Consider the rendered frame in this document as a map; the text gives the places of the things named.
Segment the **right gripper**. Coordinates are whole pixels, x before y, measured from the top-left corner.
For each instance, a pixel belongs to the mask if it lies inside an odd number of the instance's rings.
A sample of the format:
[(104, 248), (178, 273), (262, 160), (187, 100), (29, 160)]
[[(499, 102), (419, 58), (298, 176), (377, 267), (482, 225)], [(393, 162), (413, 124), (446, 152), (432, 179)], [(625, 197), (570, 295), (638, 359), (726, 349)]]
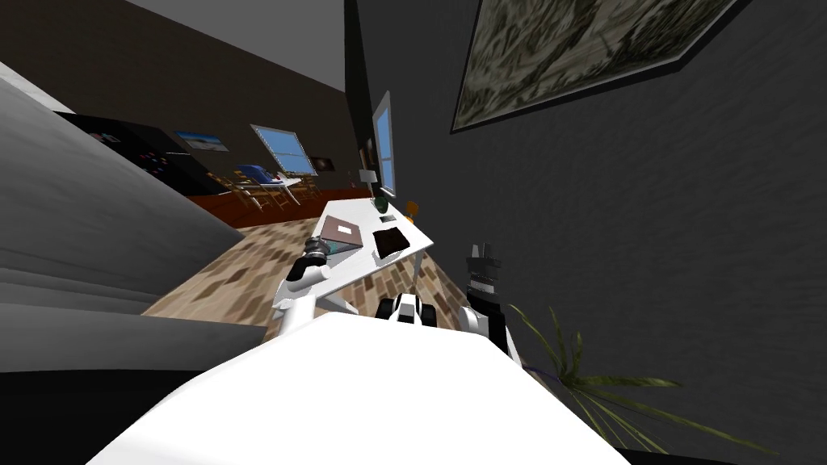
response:
[(465, 260), (468, 273), (478, 278), (497, 278), (499, 269), (502, 268), (502, 262), (491, 258), (492, 245), (484, 243), (481, 246), (481, 253), (483, 257), (480, 257), (479, 246), (472, 245), (471, 257)]

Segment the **brown book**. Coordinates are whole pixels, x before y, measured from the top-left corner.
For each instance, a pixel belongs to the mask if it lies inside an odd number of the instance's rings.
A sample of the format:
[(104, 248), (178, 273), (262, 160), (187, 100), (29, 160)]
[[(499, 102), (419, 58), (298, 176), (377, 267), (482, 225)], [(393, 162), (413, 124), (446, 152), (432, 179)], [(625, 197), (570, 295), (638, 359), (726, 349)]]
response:
[(325, 218), (319, 237), (328, 245), (328, 255), (363, 247), (363, 234), (359, 227), (334, 216)]

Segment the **white table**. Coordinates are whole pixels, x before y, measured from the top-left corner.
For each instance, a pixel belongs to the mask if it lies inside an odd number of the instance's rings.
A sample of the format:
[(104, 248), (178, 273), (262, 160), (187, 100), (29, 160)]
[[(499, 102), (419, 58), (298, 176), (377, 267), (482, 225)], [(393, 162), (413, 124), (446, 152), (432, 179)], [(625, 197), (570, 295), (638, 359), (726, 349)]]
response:
[[(345, 253), (338, 253), (329, 260), (332, 277), (313, 286), (311, 290), (311, 293), (317, 296), (317, 307), (326, 311), (356, 314), (358, 309), (347, 303), (336, 293), (344, 287), (369, 277), (375, 272), (409, 256), (414, 257), (411, 286), (415, 286), (425, 250), (433, 245), (433, 240), (427, 237), (416, 225), (408, 221), (403, 213), (394, 206), (388, 206), (385, 215), (395, 216), (396, 221), (382, 223), (380, 217), (384, 215), (376, 210), (369, 198), (334, 200), (325, 205), (313, 234), (315, 236), (320, 234), (325, 218), (334, 216), (359, 227), (363, 238), (363, 247)], [(376, 252), (373, 233), (392, 227), (398, 227), (402, 231), (409, 241), (410, 247), (381, 260)]]

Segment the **black square pad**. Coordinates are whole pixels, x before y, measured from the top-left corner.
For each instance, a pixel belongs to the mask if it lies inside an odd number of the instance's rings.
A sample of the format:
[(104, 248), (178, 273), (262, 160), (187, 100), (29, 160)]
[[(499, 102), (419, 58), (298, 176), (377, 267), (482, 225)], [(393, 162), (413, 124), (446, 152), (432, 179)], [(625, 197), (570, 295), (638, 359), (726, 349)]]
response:
[(381, 260), (410, 247), (409, 241), (398, 227), (375, 231), (373, 237), (378, 258)]

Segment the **dining table with chairs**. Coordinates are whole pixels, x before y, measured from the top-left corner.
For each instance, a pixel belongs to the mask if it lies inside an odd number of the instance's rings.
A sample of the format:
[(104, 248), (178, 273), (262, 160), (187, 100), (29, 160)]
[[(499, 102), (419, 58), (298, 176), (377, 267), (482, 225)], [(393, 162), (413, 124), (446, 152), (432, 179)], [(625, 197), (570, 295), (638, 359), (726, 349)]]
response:
[(300, 199), (321, 196), (311, 174), (287, 172), (272, 174), (259, 165), (241, 165), (235, 178), (207, 176), (235, 194), (245, 206), (253, 205), (261, 212), (264, 205), (282, 210), (290, 203), (300, 205)]

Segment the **wide blue window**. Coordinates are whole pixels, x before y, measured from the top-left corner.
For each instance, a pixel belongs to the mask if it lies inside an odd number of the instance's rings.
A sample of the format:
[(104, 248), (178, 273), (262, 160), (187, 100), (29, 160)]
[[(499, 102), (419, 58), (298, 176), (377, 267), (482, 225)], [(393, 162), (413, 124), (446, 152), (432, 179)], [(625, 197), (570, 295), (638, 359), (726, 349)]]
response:
[(285, 174), (317, 175), (313, 163), (305, 153), (303, 145), (299, 142), (294, 132), (265, 128), (257, 125), (252, 125), (252, 128)]

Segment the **narrow blue window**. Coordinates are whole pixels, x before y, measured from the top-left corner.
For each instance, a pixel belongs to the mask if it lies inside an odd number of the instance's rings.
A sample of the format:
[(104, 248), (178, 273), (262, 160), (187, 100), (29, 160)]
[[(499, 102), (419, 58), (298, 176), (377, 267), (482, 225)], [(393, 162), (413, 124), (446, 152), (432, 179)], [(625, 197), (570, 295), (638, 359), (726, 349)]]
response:
[(389, 91), (384, 94), (374, 112), (373, 127), (376, 138), (378, 166), (380, 168), (381, 190), (390, 198), (395, 198), (396, 183), (394, 177), (393, 130)]

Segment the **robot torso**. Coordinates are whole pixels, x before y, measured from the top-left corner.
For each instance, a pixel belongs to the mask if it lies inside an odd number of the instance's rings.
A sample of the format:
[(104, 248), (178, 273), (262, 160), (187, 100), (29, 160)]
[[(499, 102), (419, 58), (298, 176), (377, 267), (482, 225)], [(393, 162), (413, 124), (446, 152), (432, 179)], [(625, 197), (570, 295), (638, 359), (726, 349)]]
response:
[(474, 333), (329, 312), (187, 381), (87, 465), (630, 465)]

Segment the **green potted plant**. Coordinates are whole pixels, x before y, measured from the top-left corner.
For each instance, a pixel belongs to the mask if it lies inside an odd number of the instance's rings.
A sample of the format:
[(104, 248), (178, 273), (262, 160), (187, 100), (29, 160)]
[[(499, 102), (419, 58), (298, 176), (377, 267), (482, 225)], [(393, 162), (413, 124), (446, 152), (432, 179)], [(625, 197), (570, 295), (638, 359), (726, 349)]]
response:
[(552, 348), (549, 340), (531, 323), (525, 312), (516, 306), (510, 306), (522, 322), (537, 336), (542, 343), (547, 356), (551, 359), (554, 367), (553, 372), (542, 371), (536, 367), (524, 366), (523, 368), (531, 373), (546, 376), (554, 383), (559, 384), (565, 392), (577, 404), (579, 409), (586, 415), (587, 423), (602, 439), (612, 446), (625, 447), (626, 443), (614, 427), (618, 426), (630, 439), (643, 447), (647, 453), (668, 455), (669, 452), (661, 444), (657, 443), (658, 437), (646, 434), (645, 431), (633, 425), (633, 422), (614, 410), (614, 407), (625, 408), (626, 410), (638, 413), (641, 416), (655, 420), (665, 419), (677, 425), (683, 425), (706, 434), (746, 446), (750, 449), (759, 450), (768, 455), (778, 456), (779, 453), (757, 443), (743, 438), (736, 438), (718, 429), (700, 425), (676, 414), (668, 413), (659, 408), (654, 408), (639, 401), (628, 399), (606, 391), (607, 387), (629, 387), (629, 388), (680, 388), (682, 385), (677, 381), (647, 376), (623, 376), (623, 375), (590, 375), (581, 374), (581, 359), (583, 354), (583, 339), (580, 332), (573, 333), (570, 343), (566, 343), (563, 332), (555, 312), (550, 309), (552, 321), (556, 331), (556, 348)]

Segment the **black refrigerator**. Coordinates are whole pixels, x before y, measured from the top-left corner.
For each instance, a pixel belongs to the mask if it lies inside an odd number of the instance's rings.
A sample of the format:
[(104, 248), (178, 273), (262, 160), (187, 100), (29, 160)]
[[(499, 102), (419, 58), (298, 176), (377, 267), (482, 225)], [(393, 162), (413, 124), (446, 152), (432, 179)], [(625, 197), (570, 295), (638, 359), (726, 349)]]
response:
[(57, 114), (181, 195), (228, 192), (208, 175), (207, 168), (159, 128), (96, 115)]

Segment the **grey sofa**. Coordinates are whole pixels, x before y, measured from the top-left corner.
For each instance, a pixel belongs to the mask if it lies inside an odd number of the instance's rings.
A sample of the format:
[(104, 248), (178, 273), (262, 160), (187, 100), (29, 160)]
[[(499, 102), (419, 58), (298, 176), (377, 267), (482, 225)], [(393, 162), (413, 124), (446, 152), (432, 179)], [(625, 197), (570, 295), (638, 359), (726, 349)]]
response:
[(262, 328), (146, 309), (242, 235), (33, 98), (0, 63), (0, 373), (207, 371)]

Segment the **blue landscape wall picture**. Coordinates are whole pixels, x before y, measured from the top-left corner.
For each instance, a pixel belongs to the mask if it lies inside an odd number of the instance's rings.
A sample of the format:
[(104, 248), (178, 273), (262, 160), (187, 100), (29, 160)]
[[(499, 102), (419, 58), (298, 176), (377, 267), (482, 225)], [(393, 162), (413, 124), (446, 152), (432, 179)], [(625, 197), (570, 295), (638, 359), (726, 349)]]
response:
[(218, 137), (197, 132), (174, 131), (174, 134), (195, 150), (228, 153), (228, 146)]

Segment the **large framed wall picture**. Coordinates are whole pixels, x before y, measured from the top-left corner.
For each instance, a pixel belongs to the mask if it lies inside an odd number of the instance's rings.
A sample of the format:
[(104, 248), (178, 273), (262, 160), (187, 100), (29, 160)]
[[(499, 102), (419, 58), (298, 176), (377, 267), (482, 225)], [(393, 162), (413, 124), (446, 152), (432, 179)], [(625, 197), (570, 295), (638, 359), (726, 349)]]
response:
[(451, 129), (681, 60), (739, 0), (480, 0)]

